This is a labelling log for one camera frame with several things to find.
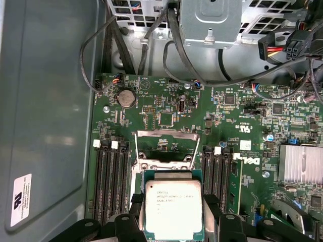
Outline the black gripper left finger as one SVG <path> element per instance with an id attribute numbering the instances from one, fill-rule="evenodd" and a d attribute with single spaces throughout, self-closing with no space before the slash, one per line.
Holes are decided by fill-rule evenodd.
<path id="1" fill-rule="evenodd" d="M 146 241 L 139 218 L 143 212 L 144 193 L 134 194 L 129 213 L 116 214 L 107 224 L 82 219 L 52 238 L 51 241 Z"/>

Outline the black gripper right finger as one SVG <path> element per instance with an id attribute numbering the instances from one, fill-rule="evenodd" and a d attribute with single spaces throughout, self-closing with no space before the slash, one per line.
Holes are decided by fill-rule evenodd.
<path id="1" fill-rule="evenodd" d="M 203 218 L 209 241 L 314 241 L 291 226 L 273 218 L 264 218 L 252 226 L 232 213 L 223 213 L 219 199 L 203 195 Z"/>

